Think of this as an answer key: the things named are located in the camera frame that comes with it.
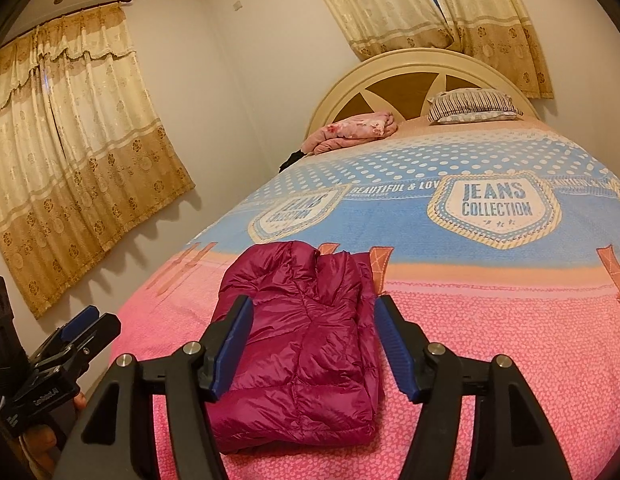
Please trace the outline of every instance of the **folded jacket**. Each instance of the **folded jacket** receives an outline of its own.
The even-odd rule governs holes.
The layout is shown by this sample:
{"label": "folded jacket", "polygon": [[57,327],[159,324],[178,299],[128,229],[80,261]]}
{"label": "folded jacket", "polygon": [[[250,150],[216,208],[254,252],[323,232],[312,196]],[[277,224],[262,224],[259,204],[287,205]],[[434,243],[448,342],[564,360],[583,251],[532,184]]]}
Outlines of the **folded jacket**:
{"label": "folded jacket", "polygon": [[254,324],[231,389],[207,405],[219,450],[370,443],[380,391],[369,255],[256,245],[225,273],[213,320],[239,294]]}
{"label": "folded jacket", "polygon": [[301,145],[306,154],[319,155],[338,148],[383,139],[395,133],[398,124],[390,112],[375,112],[352,116],[338,123],[328,124],[310,134]]}

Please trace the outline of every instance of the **cream headboard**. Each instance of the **cream headboard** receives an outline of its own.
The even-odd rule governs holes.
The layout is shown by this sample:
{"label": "cream headboard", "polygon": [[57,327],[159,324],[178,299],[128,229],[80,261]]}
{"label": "cream headboard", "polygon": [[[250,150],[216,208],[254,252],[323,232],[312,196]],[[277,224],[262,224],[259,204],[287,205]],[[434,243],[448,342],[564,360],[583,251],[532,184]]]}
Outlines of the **cream headboard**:
{"label": "cream headboard", "polygon": [[344,75],[314,112],[314,130],[352,115],[387,110],[399,121],[426,115],[427,100],[456,88],[496,88],[526,115],[538,118],[522,92],[491,66],[440,48],[407,48],[375,56]]}

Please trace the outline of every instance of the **curtain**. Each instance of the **curtain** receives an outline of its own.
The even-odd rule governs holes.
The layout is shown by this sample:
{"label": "curtain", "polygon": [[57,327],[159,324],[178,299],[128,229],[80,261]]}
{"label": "curtain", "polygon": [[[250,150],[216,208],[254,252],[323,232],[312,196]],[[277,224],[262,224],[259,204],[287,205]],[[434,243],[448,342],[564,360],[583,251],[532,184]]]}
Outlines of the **curtain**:
{"label": "curtain", "polygon": [[35,317],[193,187],[119,4],[59,18],[0,51],[0,248]]}
{"label": "curtain", "polygon": [[546,59],[521,0],[438,0],[455,40],[450,47],[480,59],[529,98],[554,98]]}
{"label": "curtain", "polygon": [[433,0],[324,1],[361,60],[399,48],[453,43]]}

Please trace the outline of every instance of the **black equipment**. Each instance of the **black equipment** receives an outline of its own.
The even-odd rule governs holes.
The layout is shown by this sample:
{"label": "black equipment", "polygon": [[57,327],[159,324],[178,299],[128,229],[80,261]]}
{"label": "black equipment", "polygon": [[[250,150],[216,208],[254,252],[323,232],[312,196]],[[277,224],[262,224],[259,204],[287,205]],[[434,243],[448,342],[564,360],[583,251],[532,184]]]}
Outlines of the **black equipment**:
{"label": "black equipment", "polygon": [[[206,402],[229,389],[250,333],[253,307],[239,296],[223,320],[171,356],[138,362],[119,356],[78,420],[54,480],[158,480],[152,396],[166,397],[180,480],[227,480]],[[457,357],[430,343],[390,296],[375,322],[399,389],[423,404],[399,480],[447,480],[452,468],[461,397],[476,396],[468,480],[570,480],[543,410],[516,364]]]}
{"label": "black equipment", "polygon": [[88,306],[58,328],[27,358],[13,324],[5,280],[0,277],[0,420],[13,437],[45,424],[62,450],[76,420],[73,399],[90,361],[121,332],[113,314]]}

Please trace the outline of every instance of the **hand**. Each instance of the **hand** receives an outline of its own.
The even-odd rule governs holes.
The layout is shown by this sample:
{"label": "hand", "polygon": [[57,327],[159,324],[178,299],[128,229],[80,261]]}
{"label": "hand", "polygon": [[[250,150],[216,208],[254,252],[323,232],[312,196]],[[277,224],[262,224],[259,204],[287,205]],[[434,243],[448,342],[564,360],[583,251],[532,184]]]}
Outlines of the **hand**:
{"label": "hand", "polygon": [[[85,409],[88,401],[85,395],[78,394],[74,397],[74,407],[77,412]],[[23,435],[22,444],[29,459],[34,462],[34,466],[39,466],[47,473],[53,473],[56,464],[49,456],[48,452],[56,446],[56,435],[47,426],[35,426],[27,430]]]}

